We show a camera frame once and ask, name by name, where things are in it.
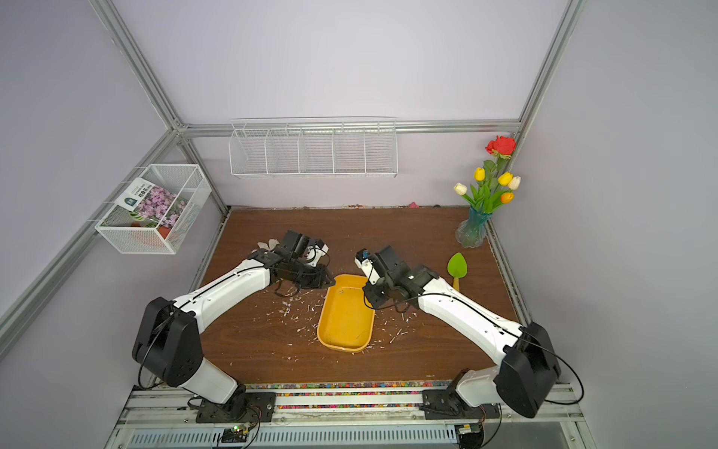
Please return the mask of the white cotton work glove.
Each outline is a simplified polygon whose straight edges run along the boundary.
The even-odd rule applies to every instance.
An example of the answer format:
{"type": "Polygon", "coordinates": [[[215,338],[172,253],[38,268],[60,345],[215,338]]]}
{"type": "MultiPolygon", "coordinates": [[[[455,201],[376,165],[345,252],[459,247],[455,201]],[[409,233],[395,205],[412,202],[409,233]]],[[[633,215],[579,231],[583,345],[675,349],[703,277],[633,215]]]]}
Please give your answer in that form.
{"type": "Polygon", "coordinates": [[[259,249],[266,250],[266,251],[273,251],[275,248],[279,246],[280,242],[277,239],[270,239],[267,242],[259,241],[257,243],[257,246],[259,249]]]}

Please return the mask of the green trowel yellow handle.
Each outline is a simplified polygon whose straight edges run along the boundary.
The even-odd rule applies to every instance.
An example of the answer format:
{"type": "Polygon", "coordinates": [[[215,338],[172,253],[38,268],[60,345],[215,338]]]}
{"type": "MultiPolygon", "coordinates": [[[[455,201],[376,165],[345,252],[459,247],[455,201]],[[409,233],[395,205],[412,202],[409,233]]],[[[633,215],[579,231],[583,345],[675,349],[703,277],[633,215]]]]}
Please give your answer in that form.
{"type": "Polygon", "coordinates": [[[467,261],[462,253],[456,253],[450,258],[447,264],[447,272],[452,277],[452,288],[460,292],[460,281],[467,276],[467,261]]]}

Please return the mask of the yellow plastic storage box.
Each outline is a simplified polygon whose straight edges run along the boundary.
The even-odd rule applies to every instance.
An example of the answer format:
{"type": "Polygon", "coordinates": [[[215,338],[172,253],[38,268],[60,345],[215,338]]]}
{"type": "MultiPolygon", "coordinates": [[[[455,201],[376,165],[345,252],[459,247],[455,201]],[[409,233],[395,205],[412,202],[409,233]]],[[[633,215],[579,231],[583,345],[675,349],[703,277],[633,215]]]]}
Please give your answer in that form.
{"type": "Polygon", "coordinates": [[[375,311],[365,304],[366,278],[342,274],[328,288],[319,319],[317,338],[323,346],[359,353],[371,342],[375,311]]]}

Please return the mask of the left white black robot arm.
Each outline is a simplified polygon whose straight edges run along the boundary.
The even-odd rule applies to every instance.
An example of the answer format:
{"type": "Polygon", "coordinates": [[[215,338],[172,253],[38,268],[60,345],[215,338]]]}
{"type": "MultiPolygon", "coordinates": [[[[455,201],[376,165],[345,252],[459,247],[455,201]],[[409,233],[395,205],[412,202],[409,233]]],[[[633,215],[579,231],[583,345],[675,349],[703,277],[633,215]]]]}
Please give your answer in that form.
{"type": "Polygon", "coordinates": [[[201,334],[225,312],[251,295],[286,281],[301,290],[334,284],[328,246],[293,230],[271,249],[257,249],[225,275],[177,299],[157,297],[146,307],[132,348],[133,359],[170,387],[228,405],[244,386],[209,362],[201,334]]]}

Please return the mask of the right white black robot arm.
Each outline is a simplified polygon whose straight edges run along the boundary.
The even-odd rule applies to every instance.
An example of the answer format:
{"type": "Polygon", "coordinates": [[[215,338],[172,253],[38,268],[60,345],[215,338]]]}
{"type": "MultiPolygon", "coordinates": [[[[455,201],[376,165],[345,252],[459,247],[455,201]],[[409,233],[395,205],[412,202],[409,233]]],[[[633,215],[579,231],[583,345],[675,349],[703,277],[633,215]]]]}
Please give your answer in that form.
{"type": "Polygon", "coordinates": [[[535,417],[561,375],[559,358],[546,329],[524,327],[469,299],[432,269],[410,268],[394,249],[355,256],[364,275],[368,306],[379,310],[407,303],[448,324],[494,362],[483,370],[463,370],[443,390],[426,391],[428,419],[467,417],[491,402],[501,402],[526,418],[535,417]]]}

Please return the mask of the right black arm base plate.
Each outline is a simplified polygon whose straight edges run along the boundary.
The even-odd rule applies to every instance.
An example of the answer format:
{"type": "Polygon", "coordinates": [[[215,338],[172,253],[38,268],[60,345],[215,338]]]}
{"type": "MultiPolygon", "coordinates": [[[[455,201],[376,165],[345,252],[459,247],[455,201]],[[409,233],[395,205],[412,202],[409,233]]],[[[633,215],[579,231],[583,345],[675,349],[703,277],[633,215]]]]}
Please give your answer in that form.
{"type": "Polygon", "coordinates": [[[495,404],[470,406],[449,389],[423,390],[420,410],[424,412],[424,418],[427,420],[499,418],[499,410],[495,404]]]}

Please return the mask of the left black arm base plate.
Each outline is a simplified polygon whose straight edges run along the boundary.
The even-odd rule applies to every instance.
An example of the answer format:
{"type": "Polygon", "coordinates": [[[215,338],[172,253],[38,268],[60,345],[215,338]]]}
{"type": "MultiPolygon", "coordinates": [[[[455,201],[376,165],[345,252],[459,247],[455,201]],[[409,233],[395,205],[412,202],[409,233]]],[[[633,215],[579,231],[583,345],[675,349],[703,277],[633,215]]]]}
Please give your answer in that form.
{"type": "Polygon", "coordinates": [[[203,399],[197,408],[196,423],[267,423],[272,420],[276,399],[272,392],[239,392],[225,404],[203,399]]]}

